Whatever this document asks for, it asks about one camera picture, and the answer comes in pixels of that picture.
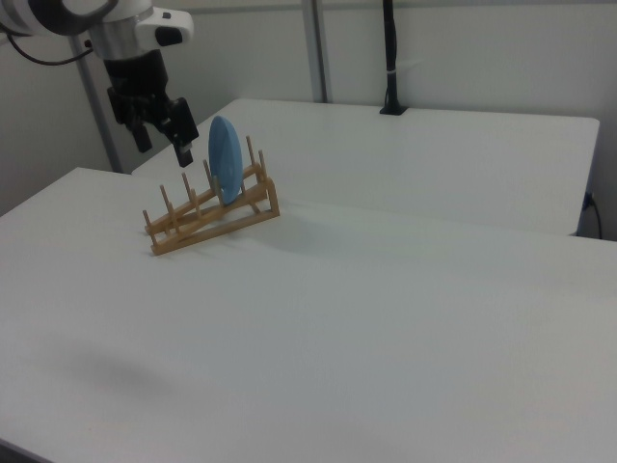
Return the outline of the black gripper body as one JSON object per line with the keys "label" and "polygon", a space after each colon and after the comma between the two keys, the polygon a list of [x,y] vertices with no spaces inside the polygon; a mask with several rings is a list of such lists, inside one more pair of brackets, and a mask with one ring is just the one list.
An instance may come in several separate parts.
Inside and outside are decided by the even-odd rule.
{"label": "black gripper body", "polygon": [[193,142],[199,137],[186,99],[167,95],[168,73],[160,51],[106,60],[104,66],[111,81],[107,93],[114,116],[129,132],[135,125],[150,124],[172,143]]}

